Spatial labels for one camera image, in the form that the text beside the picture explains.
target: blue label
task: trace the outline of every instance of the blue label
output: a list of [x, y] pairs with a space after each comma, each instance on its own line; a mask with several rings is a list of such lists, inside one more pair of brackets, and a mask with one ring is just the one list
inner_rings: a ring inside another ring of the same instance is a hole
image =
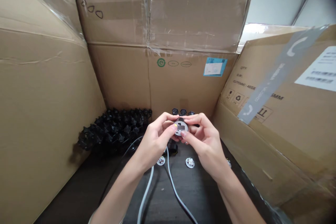
[[206, 59], [203, 76], [222, 77], [227, 61], [227, 59], [223, 58], [208, 57]]

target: barcode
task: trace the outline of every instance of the barcode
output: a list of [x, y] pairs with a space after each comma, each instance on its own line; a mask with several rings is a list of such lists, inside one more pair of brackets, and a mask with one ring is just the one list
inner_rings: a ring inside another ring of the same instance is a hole
[[323, 83], [331, 83], [333, 80], [330, 79], [322, 79], [322, 78], [315, 78], [315, 77], [306, 77], [307, 80], [311, 81], [318, 81], [318, 82], [323, 82]]
[[324, 75], [324, 76], [336, 76], [336, 73], [320, 72], [320, 71], [313, 71], [312, 74]]

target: grey tape strip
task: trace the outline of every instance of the grey tape strip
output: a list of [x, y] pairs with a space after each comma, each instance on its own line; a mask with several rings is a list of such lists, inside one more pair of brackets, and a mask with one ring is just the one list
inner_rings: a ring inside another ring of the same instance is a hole
[[263, 82], [255, 89], [244, 105], [238, 118], [249, 124], [254, 116], [261, 110], [271, 95], [279, 88], [287, 74], [295, 67], [306, 50], [311, 47], [316, 39], [328, 26], [298, 31], [293, 34], [290, 41], [276, 59], [274, 67], [266, 75]]

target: white sticker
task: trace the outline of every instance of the white sticker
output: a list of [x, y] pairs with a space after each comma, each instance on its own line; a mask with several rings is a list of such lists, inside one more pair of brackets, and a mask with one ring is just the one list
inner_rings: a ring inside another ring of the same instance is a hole
[[204, 75], [220, 74], [223, 63], [206, 63], [204, 68]]
[[327, 47], [295, 83], [336, 92], [336, 46]]

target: wrist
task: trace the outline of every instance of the wrist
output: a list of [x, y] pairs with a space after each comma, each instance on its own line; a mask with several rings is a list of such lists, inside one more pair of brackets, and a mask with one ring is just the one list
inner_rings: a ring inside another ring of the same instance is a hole
[[148, 169], [146, 168], [146, 164], [144, 162], [144, 159], [137, 155], [137, 153], [134, 153], [134, 155], [129, 160], [130, 165], [134, 170], [136, 170], [136, 173], [138, 175], [143, 175]]
[[141, 162], [138, 161], [135, 155], [133, 155], [131, 159], [127, 162], [124, 170], [127, 172], [128, 176], [134, 179], [142, 177], [143, 174], [145, 173], [144, 168], [141, 165]]
[[216, 183], [219, 184], [226, 184], [230, 180], [230, 176], [233, 173], [230, 166], [228, 165], [226, 159], [221, 162], [220, 166], [218, 166], [218, 170], [215, 172], [213, 179]]

